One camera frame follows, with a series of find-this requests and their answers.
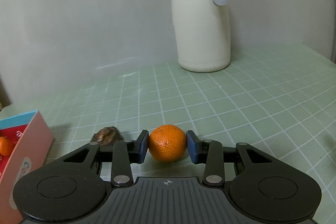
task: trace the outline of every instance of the orange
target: orange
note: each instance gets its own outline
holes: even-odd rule
[[[0,155],[9,157],[15,145],[6,137],[0,137]]]
[[[186,147],[186,135],[173,124],[158,127],[148,140],[149,152],[154,159],[161,162],[176,161],[184,154]]]

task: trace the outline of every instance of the silver screw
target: silver screw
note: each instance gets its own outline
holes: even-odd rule
[[[222,181],[222,178],[218,175],[210,175],[205,178],[205,180],[209,183],[220,183]]]
[[[113,180],[115,183],[126,183],[130,181],[130,178],[129,176],[118,175],[118,176],[115,176]]]

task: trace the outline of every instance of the mandarin orange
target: mandarin orange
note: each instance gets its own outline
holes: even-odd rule
[[[154,159],[161,162],[176,161],[184,154],[186,147],[186,135],[173,124],[158,127],[148,140],[149,152]]]

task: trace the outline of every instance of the brown object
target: brown object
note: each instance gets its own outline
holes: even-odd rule
[[[6,137],[0,137],[0,155],[9,157],[14,150],[15,145]]]
[[[166,124],[155,129],[149,136],[148,149],[154,159],[161,162],[178,160],[187,147],[184,132],[173,124]]]
[[[100,143],[100,145],[112,146],[124,138],[120,135],[116,127],[104,127],[93,135],[91,142]]]

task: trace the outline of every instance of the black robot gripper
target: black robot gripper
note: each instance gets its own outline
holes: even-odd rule
[[[202,181],[145,178],[133,181],[131,163],[147,153],[148,131],[114,146],[88,143],[25,175],[15,185],[14,201],[22,224],[168,223],[312,224],[322,193],[305,173],[247,143],[223,147],[187,132],[194,164],[205,164]],[[100,178],[111,162],[111,181]],[[224,163],[236,177],[225,181]]]

